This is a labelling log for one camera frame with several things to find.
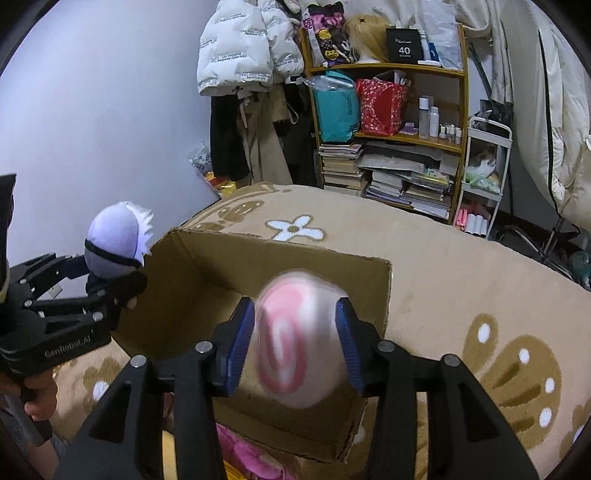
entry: black box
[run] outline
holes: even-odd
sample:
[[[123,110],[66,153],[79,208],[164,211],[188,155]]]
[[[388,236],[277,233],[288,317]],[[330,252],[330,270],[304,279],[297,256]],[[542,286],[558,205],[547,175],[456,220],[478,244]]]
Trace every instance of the black box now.
[[[386,41],[390,63],[418,63],[423,60],[421,34],[412,28],[387,28]]]

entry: coat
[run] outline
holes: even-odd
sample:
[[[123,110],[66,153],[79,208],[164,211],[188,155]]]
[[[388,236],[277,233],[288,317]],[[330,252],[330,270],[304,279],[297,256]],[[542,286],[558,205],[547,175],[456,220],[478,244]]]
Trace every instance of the coat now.
[[[201,95],[268,92],[274,83],[303,70],[293,25],[275,0],[258,0],[258,5],[220,0],[201,36],[197,67]]]

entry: paper stack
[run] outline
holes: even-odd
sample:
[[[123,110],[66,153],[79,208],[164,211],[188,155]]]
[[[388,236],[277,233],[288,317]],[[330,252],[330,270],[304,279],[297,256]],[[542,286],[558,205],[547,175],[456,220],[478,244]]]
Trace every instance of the paper stack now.
[[[401,177],[387,171],[375,170],[372,172],[372,181],[365,192],[365,197],[394,205],[409,206],[410,201],[400,198],[403,188],[404,182]]]
[[[374,153],[364,154],[359,167],[372,172],[366,198],[449,218],[453,182],[448,175],[421,162]]]
[[[325,190],[361,196],[367,185],[367,175],[357,164],[362,154],[360,144],[321,145],[318,154],[322,160]]]
[[[411,206],[419,212],[447,220],[452,203],[449,196],[451,185],[447,175],[437,170],[427,169],[422,174],[411,174],[409,186],[405,188],[400,198],[411,202]]]

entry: white duvet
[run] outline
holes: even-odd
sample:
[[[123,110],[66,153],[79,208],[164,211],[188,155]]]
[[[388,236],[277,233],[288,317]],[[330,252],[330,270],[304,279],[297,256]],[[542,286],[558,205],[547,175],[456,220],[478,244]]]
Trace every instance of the white duvet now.
[[[558,28],[529,0],[507,0],[501,20],[512,74],[514,130],[525,168],[564,218],[591,230],[589,77]]]

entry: colorful bag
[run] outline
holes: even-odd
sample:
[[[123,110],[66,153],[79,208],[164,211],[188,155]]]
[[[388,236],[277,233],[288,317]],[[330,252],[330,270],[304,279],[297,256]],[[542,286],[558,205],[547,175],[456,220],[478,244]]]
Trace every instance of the colorful bag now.
[[[217,438],[225,462],[251,480],[296,480],[275,458],[265,450],[243,440],[219,423]]]
[[[308,33],[314,67],[353,63],[344,24],[345,9],[341,2],[323,7],[310,5],[303,11],[302,26]]]
[[[408,86],[378,79],[359,79],[361,130],[365,134],[392,136],[402,127]]]

